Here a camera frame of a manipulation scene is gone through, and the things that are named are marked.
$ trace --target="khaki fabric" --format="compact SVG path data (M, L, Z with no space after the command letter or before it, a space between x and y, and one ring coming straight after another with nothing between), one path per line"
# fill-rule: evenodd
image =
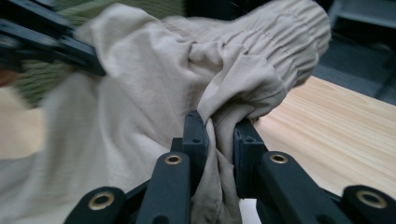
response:
M96 47L107 76L76 72L49 93L43 151L0 164L2 179L12 179L8 167L24 174L0 184L0 203L7 204L1 223L62 223L92 189L135 188L150 178L172 138L182 136L184 116L194 109L210 145L191 221L241 223L233 127L270 113L312 75L330 26L307 0L274 1L228 22L159 21L116 4L78 37Z

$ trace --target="brass grommet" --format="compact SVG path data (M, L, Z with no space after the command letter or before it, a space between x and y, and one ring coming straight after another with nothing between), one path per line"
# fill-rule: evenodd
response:
M372 206L374 208L386 208L388 206L387 201L383 199L380 195L377 193L368 191L368 190L359 190L356 193L356 196L358 199L362 202L365 203L369 206ZM373 197L375 200L369 200L366 198L366 196Z
M271 161L280 163L280 164L283 164L283 163L286 163L289 161L288 158L286 158L285 156L282 156L280 154L271 155L270 159L271 159Z
M171 165L175 165L181 163L183 159L178 155L170 155L165 158L165 162Z
M98 203L97 200L101 197L105 197L106 201L102 203ZM95 194L90 200L90 203L88 204L88 207L91 208L91 210L102 210L105 209L106 207L109 207L112 203L114 202L114 194L109 191L104 191Z

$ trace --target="light wood surface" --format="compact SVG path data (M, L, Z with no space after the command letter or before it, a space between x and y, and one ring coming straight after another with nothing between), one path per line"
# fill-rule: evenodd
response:
M311 77L256 129L325 189L362 184L396 198L396 106Z

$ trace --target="crumpled fabric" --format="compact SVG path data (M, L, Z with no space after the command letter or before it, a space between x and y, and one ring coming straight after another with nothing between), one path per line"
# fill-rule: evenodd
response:
M76 72L47 96L43 150L0 162L1 223L63 223L92 189L137 187L194 109L210 144L191 222L241 223L233 127L268 114L313 74L330 25L308 0L273 1L235 21L158 21L116 4L77 37L95 46L107 76Z

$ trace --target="wooden table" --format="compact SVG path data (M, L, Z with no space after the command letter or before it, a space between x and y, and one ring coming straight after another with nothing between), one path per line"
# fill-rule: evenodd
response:
M256 129L329 191L362 184L396 198L396 106L311 77Z

